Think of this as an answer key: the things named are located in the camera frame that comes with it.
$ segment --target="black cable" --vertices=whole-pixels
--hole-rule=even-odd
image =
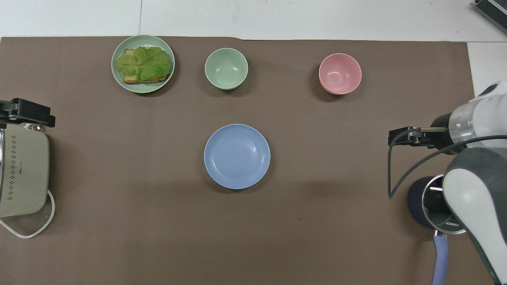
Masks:
[[[405,180],[405,178],[407,178],[407,176],[412,172],[414,171],[414,169],[416,169],[417,167],[419,167],[421,164],[423,164],[424,162],[426,162],[427,160],[441,154],[441,153],[444,153],[450,149],[453,149],[455,147],[459,147],[459,146],[463,146],[463,145],[467,145],[467,144],[471,144],[471,143],[475,143],[477,141],[482,141],[482,140],[490,140],[490,139],[507,139],[507,135],[489,135],[489,136],[482,136],[482,137],[476,137],[476,138],[472,138],[472,139],[469,139],[469,140],[464,140],[464,141],[461,141],[461,142],[458,142],[456,144],[452,144],[450,146],[447,146],[447,147],[444,147],[426,157],[424,157],[423,159],[419,160],[416,164],[412,165],[412,167],[409,168],[409,170],[407,170],[403,175],[402,177],[400,178],[400,180],[398,180],[398,182],[396,183],[396,185],[394,186],[394,188],[391,190],[391,150],[392,150],[392,147],[395,146],[395,143],[396,141],[402,137],[403,135],[409,133],[409,132],[412,132],[412,131],[417,131],[417,129],[412,129],[412,130],[408,130],[408,131],[405,131],[399,135],[397,135],[391,142],[391,144],[389,145],[389,152],[388,152],[388,156],[387,156],[387,185],[388,185],[388,189],[387,189],[387,193],[389,195],[389,199],[392,198],[396,192],[396,190],[398,189],[398,187],[401,185],[401,183],[403,182],[403,180]]]

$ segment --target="pink bowl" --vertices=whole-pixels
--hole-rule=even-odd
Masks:
[[[354,91],[361,82],[361,67],[348,54],[335,53],[326,57],[318,69],[318,79],[322,87],[335,95]]]

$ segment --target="blue handle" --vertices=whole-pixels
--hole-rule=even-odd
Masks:
[[[445,285],[445,275],[447,271],[447,260],[449,258],[449,245],[447,239],[438,235],[433,236],[437,258],[435,260],[435,270],[433,272],[433,282],[431,285]]]

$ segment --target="blue plate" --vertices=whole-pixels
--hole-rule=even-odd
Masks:
[[[218,184],[244,189],[266,174],[271,153],[266,139],[256,129],[231,124],[211,135],[204,148],[204,165]]]

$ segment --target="green bowl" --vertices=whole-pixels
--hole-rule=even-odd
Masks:
[[[167,53],[169,59],[171,60],[171,67],[169,71],[169,76],[167,77],[166,81],[151,84],[125,84],[123,82],[123,73],[119,72],[116,69],[113,62],[117,60],[122,54],[125,53],[125,49],[136,49],[138,47],[147,47],[147,48],[159,47]],[[167,43],[158,37],[147,34],[135,35],[133,37],[124,40],[116,48],[115,52],[113,53],[113,57],[111,59],[111,71],[113,72],[113,76],[115,77],[118,84],[123,86],[123,88],[135,93],[149,93],[162,88],[162,86],[164,86],[169,81],[172,74],[174,73],[174,66],[175,66],[174,53],[172,52],[171,48],[167,45]]]
[[[221,48],[212,52],[204,64],[204,72],[211,84],[224,90],[238,87],[248,74],[248,62],[239,51]]]

